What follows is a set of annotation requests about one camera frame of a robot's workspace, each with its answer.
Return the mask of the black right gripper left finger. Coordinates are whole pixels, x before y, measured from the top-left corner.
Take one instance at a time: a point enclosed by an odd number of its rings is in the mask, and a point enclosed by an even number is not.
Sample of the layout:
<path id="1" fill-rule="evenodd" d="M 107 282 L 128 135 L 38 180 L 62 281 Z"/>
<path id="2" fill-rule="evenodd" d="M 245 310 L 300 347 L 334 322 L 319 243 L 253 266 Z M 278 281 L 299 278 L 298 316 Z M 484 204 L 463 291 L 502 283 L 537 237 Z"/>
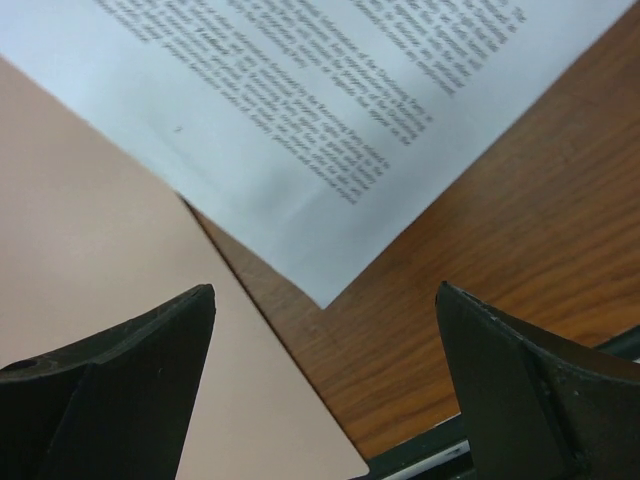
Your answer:
<path id="1" fill-rule="evenodd" d="M 2 368 L 2 478 L 175 478 L 214 319 L 214 289 L 197 285 Z"/>

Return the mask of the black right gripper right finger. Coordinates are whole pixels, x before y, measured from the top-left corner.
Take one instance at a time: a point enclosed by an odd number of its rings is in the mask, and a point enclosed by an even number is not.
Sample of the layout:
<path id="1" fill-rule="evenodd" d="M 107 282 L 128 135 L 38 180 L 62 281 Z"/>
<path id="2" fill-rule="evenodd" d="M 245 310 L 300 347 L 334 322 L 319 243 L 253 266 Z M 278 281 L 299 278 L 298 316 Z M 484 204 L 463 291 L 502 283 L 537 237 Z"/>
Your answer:
<path id="1" fill-rule="evenodd" d="M 638 478 L 638 363 L 447 282 L 436 315 L 478 478 Z"/>

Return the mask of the pink file folder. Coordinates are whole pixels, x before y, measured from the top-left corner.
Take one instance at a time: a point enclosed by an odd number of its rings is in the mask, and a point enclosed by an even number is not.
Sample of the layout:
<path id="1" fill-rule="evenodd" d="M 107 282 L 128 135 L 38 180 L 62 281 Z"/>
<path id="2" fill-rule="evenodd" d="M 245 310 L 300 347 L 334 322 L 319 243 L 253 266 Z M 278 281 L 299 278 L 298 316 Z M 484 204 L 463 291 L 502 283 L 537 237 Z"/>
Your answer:
<path id="1" fill-rule="evenodd" d="M 1 361 L 198 285 L 216 316 L 177 475 L 352 479 L 368 466 L 183 201 L 9 63 L 1 66 Z"/>

